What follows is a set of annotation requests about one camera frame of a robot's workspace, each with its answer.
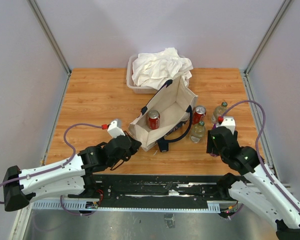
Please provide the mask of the clear glass bottle green cap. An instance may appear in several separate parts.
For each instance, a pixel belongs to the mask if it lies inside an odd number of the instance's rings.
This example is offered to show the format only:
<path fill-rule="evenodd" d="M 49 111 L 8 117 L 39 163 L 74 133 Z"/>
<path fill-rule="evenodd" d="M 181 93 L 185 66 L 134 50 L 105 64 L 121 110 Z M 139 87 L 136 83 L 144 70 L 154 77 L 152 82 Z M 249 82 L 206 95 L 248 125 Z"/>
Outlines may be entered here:
<path fill-rule="evenodd" d="M 211 122 L 215 124 L 218 121 L 218 117 L 225 113 L 227 110 L 228 103 L 223 101 L 220 105 L 218 105 L 212 112 Z"/>

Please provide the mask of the red soda can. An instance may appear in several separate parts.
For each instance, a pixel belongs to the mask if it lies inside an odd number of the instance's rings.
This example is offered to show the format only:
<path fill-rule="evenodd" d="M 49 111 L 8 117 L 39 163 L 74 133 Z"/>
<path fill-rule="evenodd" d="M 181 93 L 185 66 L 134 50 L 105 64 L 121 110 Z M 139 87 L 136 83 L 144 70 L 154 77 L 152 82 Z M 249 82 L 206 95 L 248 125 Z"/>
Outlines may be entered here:
<path fill-rule="evenodd" d="M 160 127 L 160 113 L 153 109 L 147 113 L 147 126 L 150 130 L 156 130 Z"/>
<path fill-rule="evenodd" d="M 193 110 L 192 125 L 202 121 L 207 114 L 207 110 L 203 105 L 197 105 Z"/>

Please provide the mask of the cream canvas tote bag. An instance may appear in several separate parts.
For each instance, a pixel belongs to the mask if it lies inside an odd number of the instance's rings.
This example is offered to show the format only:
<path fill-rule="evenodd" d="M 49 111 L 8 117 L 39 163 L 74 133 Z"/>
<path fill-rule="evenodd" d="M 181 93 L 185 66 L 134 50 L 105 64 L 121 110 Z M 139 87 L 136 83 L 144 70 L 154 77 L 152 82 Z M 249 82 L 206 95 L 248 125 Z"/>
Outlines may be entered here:
<path fill-rule="evenodd" d="M 128 133 L 141 142 L 146 152 L 155 145 L 161 152 L 168 152 L 169 144 L 182 140 L 189 133 L 197 99 L 181 77 L 169 79 L 140 110 L 139 117 L 129 124 Z M 157 129 L 148 126 L 152 110 L 160 115 Z"/>

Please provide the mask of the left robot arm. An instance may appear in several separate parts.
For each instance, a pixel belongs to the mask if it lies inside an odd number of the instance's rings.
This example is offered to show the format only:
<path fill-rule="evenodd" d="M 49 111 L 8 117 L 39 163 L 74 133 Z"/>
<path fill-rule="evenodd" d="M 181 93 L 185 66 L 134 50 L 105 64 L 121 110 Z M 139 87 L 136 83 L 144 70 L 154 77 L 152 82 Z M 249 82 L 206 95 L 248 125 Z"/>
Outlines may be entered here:
<path fill-rule="evenodd" d="M 129 135 L 120 135 L 109 142 L 87 147 L 71 161 L 64 159 L 31 169 L 11 166 L 2 182 L 4 209 L 14 212 L 34 201 L 60 195 L 91 198 L 97 193 L 93 174 L 107 168 L 113 170 L 118 162 L 127 162 L 141 145 Z"/>

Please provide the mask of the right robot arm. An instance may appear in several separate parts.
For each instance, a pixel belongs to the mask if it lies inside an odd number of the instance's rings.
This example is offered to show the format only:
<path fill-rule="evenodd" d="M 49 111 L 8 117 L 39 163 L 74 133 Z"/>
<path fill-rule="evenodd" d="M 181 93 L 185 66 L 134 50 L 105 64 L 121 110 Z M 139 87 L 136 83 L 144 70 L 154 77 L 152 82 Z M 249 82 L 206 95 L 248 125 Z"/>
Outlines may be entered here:
<path fill-rule="evenodd" d="M 263 158 L 250 146 L 240 146 L 237 131 L 220 126 L 208 131 L 207 153 L 219 155 L 260 193 L 243 180 L 227 173 L 217 181 L 216 193 L 222 200 L 236 200 L 275 229 L 280 240 L 300 240 L 300 201 L 270 172 Z"/>

